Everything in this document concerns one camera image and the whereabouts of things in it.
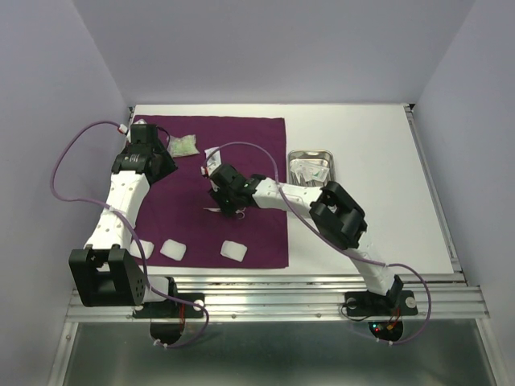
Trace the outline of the green gauze bag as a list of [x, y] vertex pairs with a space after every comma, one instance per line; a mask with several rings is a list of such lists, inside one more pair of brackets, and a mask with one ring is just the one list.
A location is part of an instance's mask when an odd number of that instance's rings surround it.
[[189, 134], [181, 138], [171, 137], [167, 149], [173, 158], [188, 157], [199, 153], [196, 147], [195, 134]]

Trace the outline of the green white suture packet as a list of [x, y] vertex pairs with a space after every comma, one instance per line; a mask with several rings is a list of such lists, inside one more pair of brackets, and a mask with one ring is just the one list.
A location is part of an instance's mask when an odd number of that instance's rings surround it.
[[291, 161], [290, 170], [299, 183], [323, 183], [330, 171], [327, 166], [305, 159]]

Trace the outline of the steel surgical scissors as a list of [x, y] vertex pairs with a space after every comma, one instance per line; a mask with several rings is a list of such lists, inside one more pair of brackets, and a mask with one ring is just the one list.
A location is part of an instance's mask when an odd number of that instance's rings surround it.
[[230, 210], [222, 210], [219, 207], [204, 207], [204, 210], [212, 212], [212, 213], [221, 214], [226, 218], [236, 218], [237, 220], [243, 220], [245, 218], [245, 210], [244, 209], [230, 211]]

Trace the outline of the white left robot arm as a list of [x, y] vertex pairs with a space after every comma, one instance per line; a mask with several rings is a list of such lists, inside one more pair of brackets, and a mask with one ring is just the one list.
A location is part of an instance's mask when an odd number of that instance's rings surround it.
[[68, 260], [87, 307], [143, 304], [148, 280], [130, 254], [136, 219], [150, 187], [177, 170], [157, 125], [137, 121], [126, 136], [111, 168], [109, 194], [97, 226]]

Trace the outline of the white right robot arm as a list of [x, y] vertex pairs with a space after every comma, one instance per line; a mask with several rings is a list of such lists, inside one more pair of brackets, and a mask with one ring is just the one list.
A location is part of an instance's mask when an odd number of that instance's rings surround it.
[[352, 316], [387, 315], [401, 302], [403, 282], [381, 259], [367, 233], [365, 211], [337, 182], [323, 187], [279, 183], [263, 175], [246, 178], [229, 164], [206, 170], [210, 196], [226, 216], [248, 207], [293, 213], [321, 240], [348, 257], [363, 277], [366, 290], [345, 297]]

